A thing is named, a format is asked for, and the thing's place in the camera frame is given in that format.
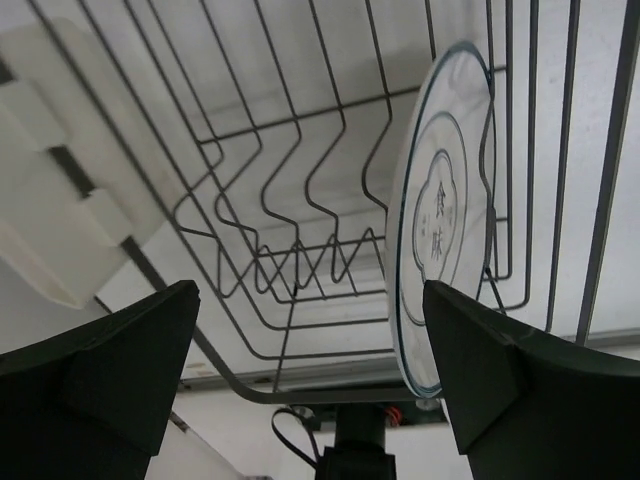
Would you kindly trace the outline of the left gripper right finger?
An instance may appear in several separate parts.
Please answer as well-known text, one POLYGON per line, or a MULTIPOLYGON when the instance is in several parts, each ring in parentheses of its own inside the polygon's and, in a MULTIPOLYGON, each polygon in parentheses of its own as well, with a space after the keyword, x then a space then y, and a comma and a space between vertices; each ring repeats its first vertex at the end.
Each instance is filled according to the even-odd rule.
POLYGON ((476 479, 636 479, 639 363, 547 334, 440 281, 426 330, 476 479))

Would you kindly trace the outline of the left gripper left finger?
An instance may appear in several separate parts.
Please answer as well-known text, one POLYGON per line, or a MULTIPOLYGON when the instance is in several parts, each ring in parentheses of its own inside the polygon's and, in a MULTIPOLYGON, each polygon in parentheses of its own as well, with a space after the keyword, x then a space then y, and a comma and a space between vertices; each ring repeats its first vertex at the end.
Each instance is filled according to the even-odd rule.
POLYGON ((4 479, 142 479, 161 448, 199 312, 179 281, 1 356, 4 479))

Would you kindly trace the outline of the white plate black outline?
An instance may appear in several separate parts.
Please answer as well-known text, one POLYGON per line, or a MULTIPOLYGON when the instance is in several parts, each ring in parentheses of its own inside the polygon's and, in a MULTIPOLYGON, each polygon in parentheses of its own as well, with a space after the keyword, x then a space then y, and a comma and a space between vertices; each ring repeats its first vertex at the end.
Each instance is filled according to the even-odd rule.
POLYGON ((441 391, 423 310, 427 281, 478 295, 495 226, 491 74, 468 40, 429 70, 406 129, 386 217, 387 310, 408 389, 441 391))

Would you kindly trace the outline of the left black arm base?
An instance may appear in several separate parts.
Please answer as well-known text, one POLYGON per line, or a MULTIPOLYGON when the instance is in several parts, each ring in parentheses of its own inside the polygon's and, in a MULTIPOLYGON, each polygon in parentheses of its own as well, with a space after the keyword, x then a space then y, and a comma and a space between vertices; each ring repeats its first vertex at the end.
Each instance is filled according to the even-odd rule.
POLYGON ((329 431, 334 440, 351 436, 356 441, 385 444, 388 429, 447 425, 449 423, 441 402, 408 400, 399 402, 293 404, 280 407, 271 416, 271 429, 276 438, 291 453, 312 469, 323 456, 316 434, 329 431), (289 416, 297 421, 306 434, 311 450, 305 452, 282 432, 276 419, 289 416))

